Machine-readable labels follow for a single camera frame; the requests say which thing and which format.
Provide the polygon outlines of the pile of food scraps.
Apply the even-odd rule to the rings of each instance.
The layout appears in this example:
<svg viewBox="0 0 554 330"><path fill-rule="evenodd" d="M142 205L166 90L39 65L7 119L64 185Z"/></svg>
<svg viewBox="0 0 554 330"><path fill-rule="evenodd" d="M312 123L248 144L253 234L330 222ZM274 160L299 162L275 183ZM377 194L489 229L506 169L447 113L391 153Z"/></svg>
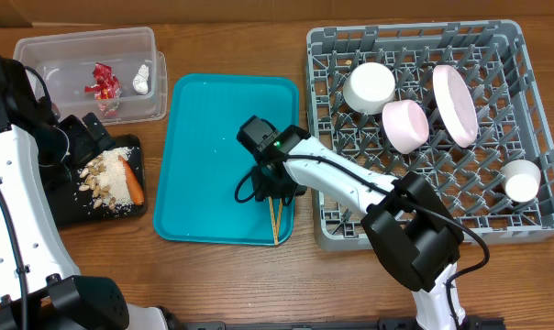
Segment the pile of food scraps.
<svg viewBox="0 0 554 330"><path fill-rule="evenodd" d="M77 171L78 190L91 194L89 205L125 213L134 205L121 159L129 162L134 148L120 147L103 151Z"/></svg>

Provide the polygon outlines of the red foil wrapper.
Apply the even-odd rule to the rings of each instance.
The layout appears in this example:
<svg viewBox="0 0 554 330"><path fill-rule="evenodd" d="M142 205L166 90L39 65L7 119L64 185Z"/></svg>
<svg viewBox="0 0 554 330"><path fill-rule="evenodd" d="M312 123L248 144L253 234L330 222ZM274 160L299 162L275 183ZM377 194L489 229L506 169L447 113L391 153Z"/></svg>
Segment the red foil wrapper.
<svg viewBox="0 0 554 330"><path fill-rule="evenodd" d="M84 91L93 94L96 101L108 100L107 104L99 104L98 108L104 117L115 116L119 107L118 99L122 94L118 78L110 66L100 62L95 64L93 76L95 83L85 86Z"/></svg>

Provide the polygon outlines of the wooden chopstick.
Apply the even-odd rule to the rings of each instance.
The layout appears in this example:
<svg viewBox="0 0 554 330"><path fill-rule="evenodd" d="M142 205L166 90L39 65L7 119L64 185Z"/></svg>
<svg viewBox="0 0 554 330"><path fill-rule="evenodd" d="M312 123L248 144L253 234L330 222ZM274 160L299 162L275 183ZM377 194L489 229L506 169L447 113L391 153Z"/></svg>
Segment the wooden chopstick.
<svg viewBox="0 0 554 330"><path fill-rule="evenodd" d="M268 204L269 204L269 210L270 210L270 217L271 217L271 230L272 230L272 238L273 238L273 245L278 246L278 229L277 229L277 223L276 223L276 216L274 213L274 207L273 207L273 199L269 196L267 198Z"/></svg>
<svg viewBox="0 0 554 330"><path fill-rule="evenodd" d="M283 199L280 199L279 200L279 205L278 205L278 214L276 216L276 222L275 222L277 237L279 237L279 233L280 233L280 229L281 229L282 215L283 215Z"/></svg>

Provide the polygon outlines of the orange carrot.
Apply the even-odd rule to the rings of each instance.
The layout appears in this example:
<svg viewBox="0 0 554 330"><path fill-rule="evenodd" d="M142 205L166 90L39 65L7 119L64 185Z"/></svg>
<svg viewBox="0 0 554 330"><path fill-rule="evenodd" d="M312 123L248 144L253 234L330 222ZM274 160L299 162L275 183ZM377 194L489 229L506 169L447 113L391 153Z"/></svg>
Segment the orange carrot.
<svg viewBox="0 0 554 330"><path fill-rule="evenodd" d="M143 205L145 203L144 192L139 184L137 177L135 176L127 161L122 156L119 156L118 160L121 162L125 170L126 185L130 199L135 205Z"/></svg>

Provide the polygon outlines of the white wrapper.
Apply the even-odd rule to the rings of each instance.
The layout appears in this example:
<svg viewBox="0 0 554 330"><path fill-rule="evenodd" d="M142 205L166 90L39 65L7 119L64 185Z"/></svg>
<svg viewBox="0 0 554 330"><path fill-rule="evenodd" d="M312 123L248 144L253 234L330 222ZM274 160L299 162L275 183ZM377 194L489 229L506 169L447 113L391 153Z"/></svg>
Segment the white wrapper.
<svg viewBox="0 0 554 330"><path fill-rule="evenodd" d="M149 92L149 75L149 67L146 64L142 64L132 81L133 89L136 93L145 95Z"/></svg>

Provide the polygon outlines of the white bowl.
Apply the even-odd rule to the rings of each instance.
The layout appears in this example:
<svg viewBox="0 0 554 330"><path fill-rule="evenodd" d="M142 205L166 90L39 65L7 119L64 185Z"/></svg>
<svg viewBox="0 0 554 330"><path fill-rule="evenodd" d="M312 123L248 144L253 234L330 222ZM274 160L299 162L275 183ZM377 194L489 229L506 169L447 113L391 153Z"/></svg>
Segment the white bowl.
<svg viewBox="0 0 554 330"><path fill-rule="evenodd" d="M357 66L343 85L343 97L354 111L379 114L394 99L395 78L390 69L377 62Z"/></svg>

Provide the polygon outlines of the white plate with food scraps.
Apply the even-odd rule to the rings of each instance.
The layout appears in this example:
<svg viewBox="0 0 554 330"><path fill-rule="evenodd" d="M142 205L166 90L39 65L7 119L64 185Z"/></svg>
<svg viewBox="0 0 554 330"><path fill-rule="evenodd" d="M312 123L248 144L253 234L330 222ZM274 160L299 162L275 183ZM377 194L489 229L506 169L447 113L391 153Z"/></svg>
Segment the white plate with food scraps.
<svg viewBox="0 0 554 330"><path fill-rule="evenodd" d="M475 105L461 74L449 65L433 70L433 93L445 128L461 148L476 139L479 125Z"/></svg>

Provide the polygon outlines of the white paper cup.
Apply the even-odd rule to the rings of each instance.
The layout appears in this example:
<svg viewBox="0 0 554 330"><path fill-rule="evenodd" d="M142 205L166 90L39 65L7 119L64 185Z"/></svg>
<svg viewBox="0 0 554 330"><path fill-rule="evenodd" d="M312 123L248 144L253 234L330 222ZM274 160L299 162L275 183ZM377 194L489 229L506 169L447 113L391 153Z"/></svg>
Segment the white paper cup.
<svg viewBox="0 0 554 330"><path fill-rule="evenodd" d="M526 159L513 160L501 168L501 173L504 175L504 192L512 201L526 203L537 196L540 171L534 162Z"/></svg>

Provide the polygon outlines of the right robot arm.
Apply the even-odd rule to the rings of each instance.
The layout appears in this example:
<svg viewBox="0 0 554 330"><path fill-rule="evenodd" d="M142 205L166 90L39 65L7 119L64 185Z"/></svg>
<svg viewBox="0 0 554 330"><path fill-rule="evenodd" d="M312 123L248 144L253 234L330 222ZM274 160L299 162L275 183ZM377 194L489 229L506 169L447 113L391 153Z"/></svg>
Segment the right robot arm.
<svg viewBox="0 0 554 330"><path fill-rule="evenodd" d="M422 176L396 178L338 155L299 126L278 130L252 116L237 133L256 163L246 174L251 198L289 204L311 188L360 217L377 259L414 297L418 329L502 329L501 320L468 316L456 279L485 266L486 243L457 222Z"/></svg>

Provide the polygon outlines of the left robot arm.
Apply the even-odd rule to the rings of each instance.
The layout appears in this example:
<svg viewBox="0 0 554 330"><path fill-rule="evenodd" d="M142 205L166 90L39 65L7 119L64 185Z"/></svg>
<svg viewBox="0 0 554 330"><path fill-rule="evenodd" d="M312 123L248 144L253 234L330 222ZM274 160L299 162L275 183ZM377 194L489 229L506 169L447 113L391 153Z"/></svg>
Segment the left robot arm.
<svg viewBox="0 0 554 330"><path fill-rule="evenodd" d="M127 302L116 283L84 276L62 243L47 193L115 141L95 114L61 119L36 71L0 56L0 329L180 329L162 306Z"/></svg>

